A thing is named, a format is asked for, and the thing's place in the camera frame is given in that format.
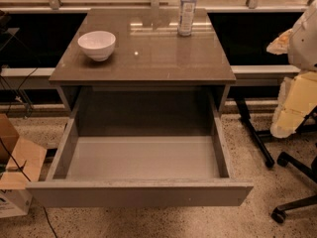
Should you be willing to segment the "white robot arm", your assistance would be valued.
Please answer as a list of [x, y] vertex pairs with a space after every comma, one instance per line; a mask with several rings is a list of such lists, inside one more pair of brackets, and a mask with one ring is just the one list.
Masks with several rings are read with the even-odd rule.
[[313, 1], [293, 27], [271, 42], [266, 51], [287, 54], [288, 62], [299, 69], [280, 85], [278, 106], [270, 132], [276, 138], [294, 134], [304, 118], [317, 106], [317, 1]]

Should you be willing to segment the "yellow foam-padded gripper finger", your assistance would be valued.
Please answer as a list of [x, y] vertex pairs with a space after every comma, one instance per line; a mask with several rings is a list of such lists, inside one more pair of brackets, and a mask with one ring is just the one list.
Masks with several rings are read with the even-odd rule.
[[266, 51], [287, 54], [290, 64], [300, 69], [280, 85], [278, 105], [270, 132], [276, 138], [294, 134], [304, 118], [317, 106], [317, 34], [308, 30], [287, 30], [271, 42]]

